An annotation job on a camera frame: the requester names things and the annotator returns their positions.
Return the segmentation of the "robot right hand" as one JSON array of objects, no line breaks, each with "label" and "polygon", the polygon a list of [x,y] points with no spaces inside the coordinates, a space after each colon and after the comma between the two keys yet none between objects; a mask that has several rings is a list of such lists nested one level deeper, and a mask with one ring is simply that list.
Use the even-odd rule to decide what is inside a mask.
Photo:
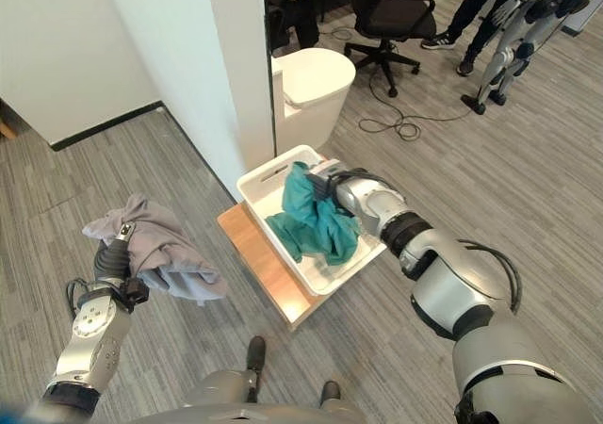
[{"label": "robot right hand", "polygon": [[305,174],[313,188],[313,196],[316,201],[322,201],[333,196],[334,176],[343,171],[345,164],[338,159],[323,161],[313,167]]}]

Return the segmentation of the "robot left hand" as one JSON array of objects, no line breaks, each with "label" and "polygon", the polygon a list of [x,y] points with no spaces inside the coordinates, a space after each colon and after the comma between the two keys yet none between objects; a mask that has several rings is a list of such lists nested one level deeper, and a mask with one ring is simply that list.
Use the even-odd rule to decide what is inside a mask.
[{"label": "robot left hand", "polygon": [[100,241],[93,261],[95,280],[124,282],[130,277],[128,245],[135,229],[136,224],[128,221],[108,245],[103,240]]}]

